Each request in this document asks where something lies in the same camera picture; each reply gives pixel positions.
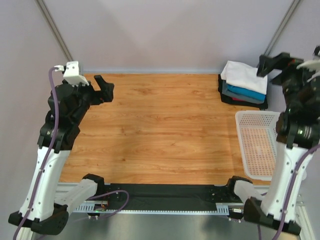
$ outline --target folded clothing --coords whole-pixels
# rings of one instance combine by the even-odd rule
[[[222,80],[222,94],[227,95],[231,98],[236,98],[236,99],[233,99],[236,101],[242,100],[242,101],[246,101],[246,102],[253,103],[253,104],[262,104],[265,101],[264,99],[261,101],[261,100],[257,100],[255,98],[241,95],[238,93],[234,93],[234,92],[228,90],[227,82],[225,80]]]
[[[248,106],[248,107],[259,108],[260,110],[268,109],[267,98],[265,98],[265,100],[264,100],[264,102],[262,104],[255,104],[255,103],[247,102],[247,101],[236,101],[236,100],[233,100],[231,97],[229,97],[227,95],[224,95],[222,93],[222,86],[223,86],[223,80],[221,79],[221,76],[219,74],[218,91],[220,93],[221,102],[226,103],[226,104],[231,104],[231,105],[239,105],[239,106]]]
[[[249,89],[245,89],[243,87],[232,86],[230,84],[226,84],[226,87],[229,91],[231,91],[235,94],[240,94],[240,95],[252,98],[252,99],[257,99],[257,100],[261,101],[262,103],[264,102],[264,100],[266,98],[266,95],[264,95],[264,94],[261,94],[259,92],[252,91]]]
[[[242,62],[228,61],[221,73],[226,83],[266,95],[268,79],[257,76],[257,68]]]

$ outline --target robotic arm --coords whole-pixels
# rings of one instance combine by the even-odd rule
[[[105,82],[100,75],[95,75],[94,79],[100,87],[100,90],[95,91],[82,75],[77,61],[55,67],[57,72],[63,73],[64,78],[62,84],[55,87],[59,109],[55,142],[46,159],[56,117],[54,97],[51,93],[48,99],[50,111],[45,117],[45,124],[40,129],[37,142],[38,157],[29,192],[20,210],[12,213],[8,219],[13,225],[19,226],[23,223],[22,227],[43,235],[58,235],[76,207],[89,197],[104,193],[103,177],[87,174],[71,191],[55,198],[62,168],[80,132],[79,124],[87,110],[91,105],[112,102],[114,97],[114,84]]]
[[[260,56],[257,76],[282,70],[271,82],[282,86],[286,110],[276,123],[277,159],[266,196],[257,193],[248,181],[239,180],[234,185],[234,193],[245,203],[247,222],[300,234],[295,222],[296,200],[320,140],[320,76],[313,77],[320,70],[319,50],[315,49],[316,59],[306,62],[285,52],[273,58]]]

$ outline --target gray floor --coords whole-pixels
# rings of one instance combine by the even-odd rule
[[[258,240],[256,225],[220,216],[117,214],[72,223],[85,216],[72,214],[60,235],[45,240]],[[262,227],[263,240],[271,240],[274,234],[274,230]],[[278,240],[296,239],[283,233]]]

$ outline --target plastic basket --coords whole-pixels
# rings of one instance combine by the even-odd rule
[[[244,173],[252,178],[271,181],[277,158],[274,111],[238,111],[235,114]]]

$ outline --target wooden tabletop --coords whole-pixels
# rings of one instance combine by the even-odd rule
[[[86,78],[98,89],[93,76]],[[245,177],[235,114],[257,108],[221,102],[217,75],[102,76],[114,83],[114,100],[86,113],[61,182],[88,173],[133,184],[224,185]]]

